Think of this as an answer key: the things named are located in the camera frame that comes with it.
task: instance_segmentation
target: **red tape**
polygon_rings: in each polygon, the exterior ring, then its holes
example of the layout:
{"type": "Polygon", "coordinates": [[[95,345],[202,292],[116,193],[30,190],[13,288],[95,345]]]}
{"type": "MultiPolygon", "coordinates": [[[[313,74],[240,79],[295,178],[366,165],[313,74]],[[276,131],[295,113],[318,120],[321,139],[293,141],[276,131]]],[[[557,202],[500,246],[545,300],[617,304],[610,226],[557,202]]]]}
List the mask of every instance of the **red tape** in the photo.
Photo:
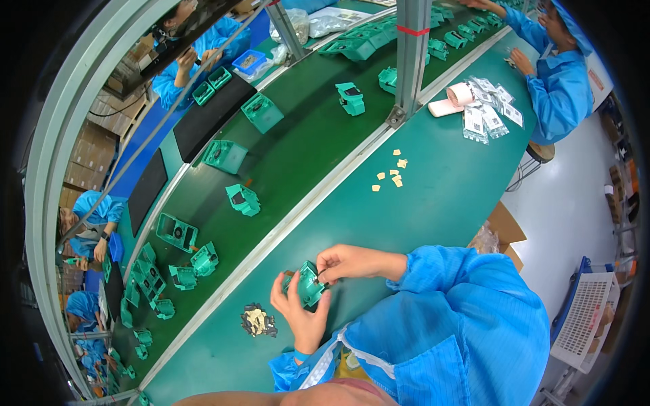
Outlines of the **red tape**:
{"type": "Polygon", "coordinates": [[[402,27],[401,25],[397,26],[397,31],[402,31],[412,36],[420,36],[429,32],[429,28],[425,28],[422,31],[413,31],[410,28],[402,27]]]}

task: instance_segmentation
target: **wristband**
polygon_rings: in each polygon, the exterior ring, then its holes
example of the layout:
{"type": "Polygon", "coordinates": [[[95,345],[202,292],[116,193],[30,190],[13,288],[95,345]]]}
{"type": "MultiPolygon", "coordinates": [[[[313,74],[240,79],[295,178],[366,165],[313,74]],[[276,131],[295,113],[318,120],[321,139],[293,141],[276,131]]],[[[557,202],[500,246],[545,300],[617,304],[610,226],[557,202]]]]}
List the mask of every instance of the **wristband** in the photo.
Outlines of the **wristband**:
{"type": "Polygon", "coordinates": [[[293,349],[293,352],[293,357],[300,362],[305,362],[307,358],[311,357],[311,354],[303,354],[295,348],[293,349]]]}

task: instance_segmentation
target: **rubber strap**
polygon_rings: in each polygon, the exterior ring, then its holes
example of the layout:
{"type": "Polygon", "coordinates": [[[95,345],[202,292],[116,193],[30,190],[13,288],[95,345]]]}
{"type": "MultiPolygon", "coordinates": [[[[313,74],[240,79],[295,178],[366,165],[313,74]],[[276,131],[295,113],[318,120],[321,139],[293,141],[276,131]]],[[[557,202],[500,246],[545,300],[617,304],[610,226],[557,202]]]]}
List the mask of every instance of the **rubber strap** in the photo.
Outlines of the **rubber strap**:
{"type": "Polygon", "coordinates": [[[297,349],[294,349],[293,352],[294,352],[293,357],[300,362],[305,362],[307,358],[311,357],[311,354],[303,354],[297,349]]]}
{"type": "Polygon", "coordinates": [[[425,28],[422,31],[414,31],[414,30],[411,30],[410,28],[402,27],[401,25],[397,26],[397,31],[402,31],[402,32],[405,32],[405,33],[410,34],[412,36],[424,35],[424,34],[428,33],[429,30],[430,30],[429,28],[425,28]]]}

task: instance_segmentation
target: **wooden stool top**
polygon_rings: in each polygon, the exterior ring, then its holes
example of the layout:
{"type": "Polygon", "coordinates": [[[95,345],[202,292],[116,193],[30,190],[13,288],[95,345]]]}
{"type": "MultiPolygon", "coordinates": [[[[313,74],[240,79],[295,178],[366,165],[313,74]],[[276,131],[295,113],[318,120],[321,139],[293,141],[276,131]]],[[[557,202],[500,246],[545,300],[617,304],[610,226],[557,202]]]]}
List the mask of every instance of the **wooden stool top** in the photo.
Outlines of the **wooden stool top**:
{"type": "Polygon", "coordinates": [[[546,164],[555,158],[555,144],[549,146],[541,146],[535,144],[533,141],[528,142],[526,152],[536,161],[541,164],[546,164]]]}

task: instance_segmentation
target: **white floor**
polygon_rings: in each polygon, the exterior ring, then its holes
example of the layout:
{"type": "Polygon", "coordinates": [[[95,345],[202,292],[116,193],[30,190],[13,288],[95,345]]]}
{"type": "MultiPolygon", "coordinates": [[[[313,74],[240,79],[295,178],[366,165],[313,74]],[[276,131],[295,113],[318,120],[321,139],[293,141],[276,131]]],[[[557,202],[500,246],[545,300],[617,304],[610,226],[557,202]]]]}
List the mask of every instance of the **white floor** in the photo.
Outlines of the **white floor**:
{"type": "MultiPolygon", "coordinates": [[[[528,154],[522,163],[528,160],[528,154]]],[[[612,184],[614,148],[595,113],[556,144],[555,158],[501,201],[527,240],[513,244],[524,263],[522,278],[540,296],[549,321],[558,314],[582,256],[592,264],[614,260],[616,239],[603,186],[612,184]]],[[[553,388],[567,365],[553,357],[540,387],[553,388]]],[[[531,405],[539,405],[536,395],[531,405]]]]}

